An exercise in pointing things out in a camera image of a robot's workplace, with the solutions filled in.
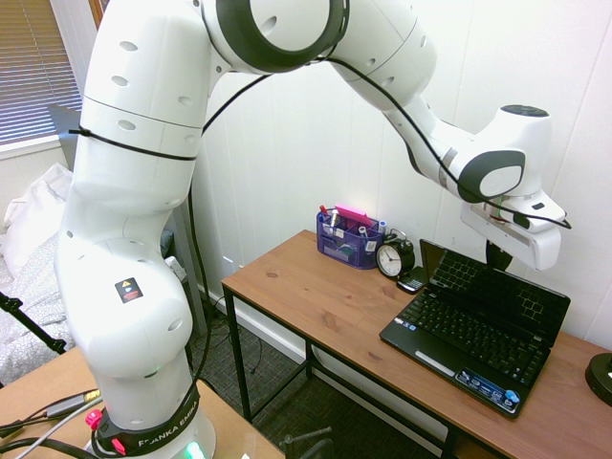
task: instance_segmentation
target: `window blinds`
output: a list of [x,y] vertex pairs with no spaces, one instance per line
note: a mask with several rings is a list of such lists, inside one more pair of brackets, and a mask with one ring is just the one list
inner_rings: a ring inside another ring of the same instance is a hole
[[55,131],[47,105],[81,98],[49,0],[0,0],[0,145]]

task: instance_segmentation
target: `wooden table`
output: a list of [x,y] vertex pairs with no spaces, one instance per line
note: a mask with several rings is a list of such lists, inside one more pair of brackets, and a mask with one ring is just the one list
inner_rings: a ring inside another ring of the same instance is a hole
[[[24,419],[38,408],[78,392],[96,388],[80,351],[75,348],[34,370],[25,377],[0,389],[0,425],[16,419]],[[241,459],[247,453],[251,459],[281,459],[284,456],[257,430],[221,400],[206,385],[199,382],[200,407],[212,421],[217,435],[214,459]],[[83,448],[91,430],[85,425],[86,413],[76,417],[56,432],[52,438]],[[54,423],[28,426],[0,440],[5,445],[18,438],[39,437]],[[23,449],[2,455],[3,459],[15,457]],[[67,456],[48,448],[37,448],[28,457],[64,459]]]
[[[319,253],[309,231],[227,277],[223,286],[232,327],[236,296],[447,426],[443,445],[415,426],[446,457],[454,455],[460,433],[460,440],[469,439],[461,442],[462,454],[469,457],[474,454],[471,446],[477,445],[477,457],[612,459],[612,408],[584,379],[590,359],[606,352],[594,344],[560,333],[521,414],[509,420],[382,342],[379,332],[411,296],[378,270],[356,270]],[[233,343],[236,366],[244,376],[237,332]],[[312,360],[309,347],[306,355]],[[305,364],[318,369],[316,361]],[[251,414],[244,379],[240,385],[250,419],[258,410]],[[359,395],[370,402],[368,394]]]

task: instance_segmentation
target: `green light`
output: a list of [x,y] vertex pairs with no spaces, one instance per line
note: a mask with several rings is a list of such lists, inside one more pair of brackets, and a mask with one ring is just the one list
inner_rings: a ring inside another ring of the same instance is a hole
[[187,445],[186,452],[189,459],[207,459],[197,442],[191,442]]

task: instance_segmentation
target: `bed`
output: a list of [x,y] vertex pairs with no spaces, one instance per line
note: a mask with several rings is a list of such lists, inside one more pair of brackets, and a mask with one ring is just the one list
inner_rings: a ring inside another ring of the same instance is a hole
[[[74,347],[54,272],[55,239],[72,173],[53,165],[9,205],[0,235],[0,292],[50,337]],[[7,385],[57,357],[11,314],[0,310],[0,383]]]

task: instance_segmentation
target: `black laptop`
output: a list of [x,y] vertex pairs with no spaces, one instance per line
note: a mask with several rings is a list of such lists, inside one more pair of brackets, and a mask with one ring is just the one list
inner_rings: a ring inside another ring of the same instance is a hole
[[421,254],[428,284],[382,340],[515,418],[570,298],[426,240]]

